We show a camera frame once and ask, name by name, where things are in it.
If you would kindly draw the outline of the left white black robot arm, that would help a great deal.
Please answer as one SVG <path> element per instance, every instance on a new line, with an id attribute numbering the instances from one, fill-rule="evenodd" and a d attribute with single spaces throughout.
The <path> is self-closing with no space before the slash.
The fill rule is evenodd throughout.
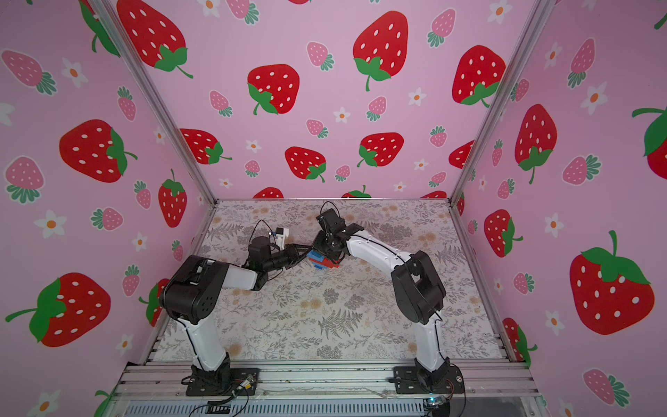
<path id="1" fill-rule="evenodd" d="M 184 326 L 195 359 L 191 376 L 184 383 L 191 395 L 223 394 L 231 389 L 229 353 L 224 349 L 210 318 L 225 288 L 259 291 L 269 282 L 269 274 L 291 269 L 303 261 L 312 248 L 303 244 L 280 247 L 265 236 L 248 245 L 243 265 L 189 256 L 159 296 L 168 316 Z"/>

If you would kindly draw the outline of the red 2x4 brick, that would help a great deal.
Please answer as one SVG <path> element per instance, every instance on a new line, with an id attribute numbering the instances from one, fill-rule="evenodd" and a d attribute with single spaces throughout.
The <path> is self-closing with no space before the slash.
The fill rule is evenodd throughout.
<path id="1" fill-rule="evenodd" d="M 323 257 L 321 260 L 318 260 L 317 263 L 322 269 L 338 269 L 339 264 L 336 262 L 330 261 L 328 258 Z"/>

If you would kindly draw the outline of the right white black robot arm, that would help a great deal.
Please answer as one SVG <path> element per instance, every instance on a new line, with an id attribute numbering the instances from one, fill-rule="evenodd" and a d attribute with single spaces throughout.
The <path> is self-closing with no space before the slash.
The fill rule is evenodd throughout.
<path id="1" fill-rule="evenodd" d="M 416 380 L 424 389 L 441 384 L 450 370 L 450 360 L 441 351 L 437 326 L 446 289 L 429 255 L 383 243 L 360 225 L 347 225 L 333 208 L 316 220 L 321 227 L 313 242 L 316 252 L 333 263 L 346 256 L 361 259 L 391 278 L 396 304 L 413 323 L 418 349 Z"/>

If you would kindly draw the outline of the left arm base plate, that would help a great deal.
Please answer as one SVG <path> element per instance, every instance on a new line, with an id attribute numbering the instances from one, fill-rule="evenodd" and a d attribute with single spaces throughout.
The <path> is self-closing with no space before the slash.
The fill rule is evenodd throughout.
<path id="1" fill-rule="evenodd" d="M 224 368 L 219 371 L 203 371 L 191 367 L 191 375 L 181 384 L 186 387 L 186 396 L 253 396 L 260 376 L 259 368 Z"/>

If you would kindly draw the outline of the light blue 2x4 brick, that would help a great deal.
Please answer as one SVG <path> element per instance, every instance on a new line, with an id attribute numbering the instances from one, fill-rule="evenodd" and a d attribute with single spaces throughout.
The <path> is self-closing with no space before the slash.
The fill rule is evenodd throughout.
<path id="1" fill-rule="evenodd" d="M 311 260 L 314 263 L 321 264 L 321 265 L 324 264 L 324 260 L 325 260 L 324 256 L 315 252 L 314 250 L 311 250 L 307 254 L 307 257 L 309 258 L 309 260 Z"/>

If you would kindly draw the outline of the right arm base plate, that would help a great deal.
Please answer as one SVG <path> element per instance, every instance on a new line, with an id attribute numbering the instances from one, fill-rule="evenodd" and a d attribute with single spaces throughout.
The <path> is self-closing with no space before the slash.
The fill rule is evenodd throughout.
<path id="1" fill-rule="evenodd" d="M 418 367 L 395 367 L 388 379 L 397 394 L 464 394 L 462 373 L 455 366 L 429 372 Z"/>

